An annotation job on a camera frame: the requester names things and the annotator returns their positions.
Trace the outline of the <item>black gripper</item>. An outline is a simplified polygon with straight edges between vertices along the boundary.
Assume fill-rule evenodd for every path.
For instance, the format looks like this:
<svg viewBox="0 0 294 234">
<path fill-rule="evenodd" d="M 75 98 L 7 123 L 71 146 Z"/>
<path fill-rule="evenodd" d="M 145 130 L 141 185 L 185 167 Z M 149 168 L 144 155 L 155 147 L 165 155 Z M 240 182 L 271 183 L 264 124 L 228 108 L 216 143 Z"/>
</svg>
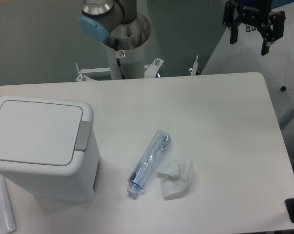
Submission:
<svg viewBox="0 0 294 234">
<path fill-rule="evenodd" d="M 272 0 L 232 0 L 226 1 L 223 25 L 230 30 L 230 44 L 238 39 L 238 26 L 248 24 L 258 26 L 263 38 L 261 55 L 268 54 L 270 46 L 284 35 L 286 15 L 284 11 L 271 12 Z"/>
</svg>

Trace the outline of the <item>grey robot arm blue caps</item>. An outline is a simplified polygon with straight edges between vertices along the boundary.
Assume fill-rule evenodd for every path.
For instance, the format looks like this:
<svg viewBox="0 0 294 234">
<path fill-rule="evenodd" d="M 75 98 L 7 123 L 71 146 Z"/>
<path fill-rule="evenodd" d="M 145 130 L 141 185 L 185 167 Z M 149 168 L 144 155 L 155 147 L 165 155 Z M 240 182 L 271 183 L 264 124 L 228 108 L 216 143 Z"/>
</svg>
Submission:
<svg viewBox="0 0 294 234">
<path fill-rule="evenodd" d="M 284 11 L 271 11 L 270 0 L 228 0 L 222 24 L 230 30 L 230 44 L 238 39 L 240 24 L 252 26 L 263 38 L 261 55 L 284 35 Z M 91 39 L 115 51 L 142 46 L 151 35 L 149 21 L 137 12 L 135 0 L 85 0 L 78 19 L 81 30 Z"/>
</svg>

